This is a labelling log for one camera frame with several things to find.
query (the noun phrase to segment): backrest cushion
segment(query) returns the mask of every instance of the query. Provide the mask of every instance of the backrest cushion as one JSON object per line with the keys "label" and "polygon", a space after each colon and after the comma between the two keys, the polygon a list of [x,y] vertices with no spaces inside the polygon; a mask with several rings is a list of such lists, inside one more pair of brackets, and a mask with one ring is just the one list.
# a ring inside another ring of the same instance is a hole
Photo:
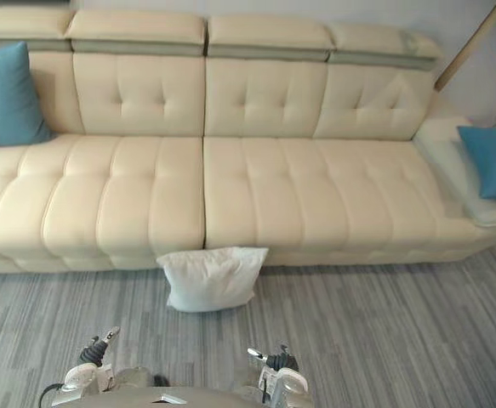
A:
{"label": "backrest cushion", "polygon": [[30,71],[45,122],[58,133],[83,134],[72,64],[72,53],[30,52]]}
{"label": "backrest cushion", "polygon": [[408,140],[432,88],[396,67],[208,59],[205,135]]}
{"label": "backrest cushion", "polygon": [[206,136],[310,137],[326,64],[207,59]]}
{"label": "backrest cushion", "polygon": [[204,59],[74,53],[85,133],[201,137]]}
{"label": "backrest cushion", "polygon": [[390,66],[328,65],[315,138],[410,140],[430,103],[433,76]]}

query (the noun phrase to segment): cable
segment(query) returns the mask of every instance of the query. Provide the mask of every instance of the cable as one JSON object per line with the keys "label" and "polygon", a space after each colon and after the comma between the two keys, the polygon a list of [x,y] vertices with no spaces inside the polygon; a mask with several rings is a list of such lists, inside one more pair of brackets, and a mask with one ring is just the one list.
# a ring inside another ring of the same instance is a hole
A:
{"label": "cable", "polygon": [[48,393],[49,391],[53,390],[53,389],[60,389],[64,384],[61,383],[61,382],[56,382],[55,384],[51,384],[51,385],[48,385],[44,390],[43,392],[40,394],[40,399],[39,401],[37,402],[37,406],[38,408],[42,408],[42,401],[43,401],[43,397],[45,396],[46,393]]}
{"label": "cable", "polygon": [[263,399],[261,400],[262,404],[266,403],[266,378],[264,381],[265,381],[265,385],[263,386]]}

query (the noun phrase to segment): gray striped carpet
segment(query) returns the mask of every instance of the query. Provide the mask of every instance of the gray striped carpet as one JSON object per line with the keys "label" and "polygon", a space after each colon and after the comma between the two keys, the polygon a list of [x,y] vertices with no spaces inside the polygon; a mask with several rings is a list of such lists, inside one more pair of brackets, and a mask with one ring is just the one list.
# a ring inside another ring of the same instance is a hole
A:
{"label": "gray striped carpet", "polygon": [[317,407],[496,407],[496,247],[460,263],[267,268],[249,306],[165,307],[160,271],[0,275],[0,408],[34,407],[120,325],[117,368],[228,389],[248,346],[299,357]]}

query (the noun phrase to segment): wall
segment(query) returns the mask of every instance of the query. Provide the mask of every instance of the wall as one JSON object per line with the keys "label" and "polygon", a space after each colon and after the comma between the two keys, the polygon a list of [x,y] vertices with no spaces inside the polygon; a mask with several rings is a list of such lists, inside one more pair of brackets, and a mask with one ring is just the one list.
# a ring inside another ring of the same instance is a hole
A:
{"label": "wall", "polygon": [[[440,73],[460,51],[496,0],[72,0],[75,7],[167,9],[199,14],[300,14],[414,29],[435,39],[445,58]],[[446,88],[466,116],[489,122],[496,114],[496,30]]]}
{"label": "wall", "polygon": [[496,122],[496,25],[442,93],[475,124]]}

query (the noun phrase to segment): pillow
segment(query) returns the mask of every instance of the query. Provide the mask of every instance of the pillow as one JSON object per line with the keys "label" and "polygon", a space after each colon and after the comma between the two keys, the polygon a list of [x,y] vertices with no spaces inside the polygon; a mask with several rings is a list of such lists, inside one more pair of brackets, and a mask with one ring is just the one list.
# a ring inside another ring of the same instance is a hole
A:
{"label": "pillow", "polygon": [[458,127],[481,180],[480,197],[496,200],[496,127]]}
{"label": "pillow", "polygon": [[25,42],[0,48],[0,146],[48,140]]}
{"label": "pillow", "polygon": [[267,248],[174,252],[157,259],[170,283],[168,306],[209,312],[249,302]]}

